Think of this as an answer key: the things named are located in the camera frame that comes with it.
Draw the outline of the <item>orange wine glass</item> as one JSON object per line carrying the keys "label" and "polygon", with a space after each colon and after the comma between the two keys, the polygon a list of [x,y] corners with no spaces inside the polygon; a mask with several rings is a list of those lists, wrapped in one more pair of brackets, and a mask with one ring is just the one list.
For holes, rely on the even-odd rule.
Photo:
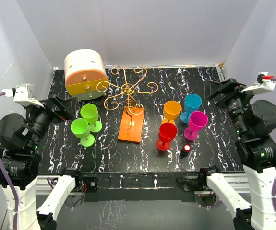
{"label": "orange wine glass", "polygon": [[166,122],[170,122],[175,124],[175,119],[179,116],[182,110],[181,104],[177,101],[167,101],[163,107],[164,119],[162,120],[162,124]]}

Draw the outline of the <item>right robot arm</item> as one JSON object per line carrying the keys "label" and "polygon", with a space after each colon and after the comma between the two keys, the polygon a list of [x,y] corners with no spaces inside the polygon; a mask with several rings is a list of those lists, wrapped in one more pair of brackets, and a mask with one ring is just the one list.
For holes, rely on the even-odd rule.
{"label": "right robot arm", "polygon": [[275,85],[265,74],[249,87],[235,79],[205,82],[207,100],[223,95],[216,104],[228,110],[236,130],[236,150],[251,200],[244,200],[216,166],[200,169],[198,185],[215,192],[232,215],[237,230],[276,230],[276,143],[270,135],[276,128],[276,106],[267,100],[251,103],[254,96],[272,92]]}

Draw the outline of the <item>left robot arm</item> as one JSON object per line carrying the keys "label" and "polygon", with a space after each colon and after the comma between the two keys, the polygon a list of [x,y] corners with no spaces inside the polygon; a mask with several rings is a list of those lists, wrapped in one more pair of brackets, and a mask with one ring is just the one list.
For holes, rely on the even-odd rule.
{"label": "left robot arm", "polygon": [[64,168],[48,198],[40,208],[36,207],[39,144],[50,124],[74,119],[76,101],[51,95],[40,105],[25,106],[25,117],[12,113],[0,120],[0,185],[6,196],[11,230],[55,230],[67,196],[83,187],[80,171]]}

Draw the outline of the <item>magenta wine glass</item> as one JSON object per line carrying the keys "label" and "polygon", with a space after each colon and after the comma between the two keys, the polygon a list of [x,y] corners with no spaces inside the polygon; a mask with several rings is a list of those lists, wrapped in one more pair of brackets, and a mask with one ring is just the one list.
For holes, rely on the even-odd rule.
{"label": "magenta wine glass", "polygon": [[190,115],[188,128],[184,130],[183,134],[188,140],[195,140],[201,131],[208,123],[208,117],[201,111],[195,111]]}

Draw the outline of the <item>red wine glass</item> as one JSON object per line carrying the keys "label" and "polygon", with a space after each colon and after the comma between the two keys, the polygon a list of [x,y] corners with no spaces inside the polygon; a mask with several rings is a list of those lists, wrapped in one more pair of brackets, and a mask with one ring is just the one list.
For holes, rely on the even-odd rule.
{"label": "red wine glass", "polygon": [[171,142],[174,140],[178,133],[177,127],[170,122],[165,122],[159,127],[158,137],[156,146],[160,151],[167,151],[170,149]]}

